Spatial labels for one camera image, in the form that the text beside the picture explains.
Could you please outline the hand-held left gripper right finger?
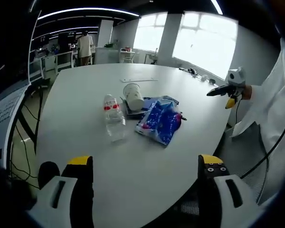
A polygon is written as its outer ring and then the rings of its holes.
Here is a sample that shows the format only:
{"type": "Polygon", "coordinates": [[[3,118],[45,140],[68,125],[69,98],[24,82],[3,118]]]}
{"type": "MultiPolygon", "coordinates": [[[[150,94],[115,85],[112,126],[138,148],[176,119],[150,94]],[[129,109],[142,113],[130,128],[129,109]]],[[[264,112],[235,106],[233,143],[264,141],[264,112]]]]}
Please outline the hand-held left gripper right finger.
{"type": "Polygon", "coordinates": [[[251,188],[207,154],[198,159],[198,204],[201,228],[247,228],[260,212],[251,188]]]}

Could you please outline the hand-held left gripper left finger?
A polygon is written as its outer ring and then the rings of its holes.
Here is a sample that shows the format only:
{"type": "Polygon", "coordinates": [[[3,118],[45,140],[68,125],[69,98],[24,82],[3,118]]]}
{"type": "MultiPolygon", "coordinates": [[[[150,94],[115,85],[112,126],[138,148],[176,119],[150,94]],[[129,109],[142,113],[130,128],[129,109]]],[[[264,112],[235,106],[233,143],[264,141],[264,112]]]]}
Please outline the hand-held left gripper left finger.
{"type": "Polygon", "coordinates": [[[30,216],[41,228],[92,228],[93,157],[71,159],[63,171],[46,161],[38,172],[39,192],[30,216]]]}

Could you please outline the person's right hand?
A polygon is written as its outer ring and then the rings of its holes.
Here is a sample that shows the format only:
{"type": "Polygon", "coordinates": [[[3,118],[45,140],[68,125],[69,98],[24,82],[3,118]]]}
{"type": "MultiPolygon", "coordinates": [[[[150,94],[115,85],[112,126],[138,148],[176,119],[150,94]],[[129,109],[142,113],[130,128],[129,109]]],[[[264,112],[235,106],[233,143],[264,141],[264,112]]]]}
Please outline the person's right hand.
{"type": "Polygon", "coordinates": [[[252,86],[246,85],[242,92],[242,99],[250,100],[251,96],[252,96],[252,86]]]}

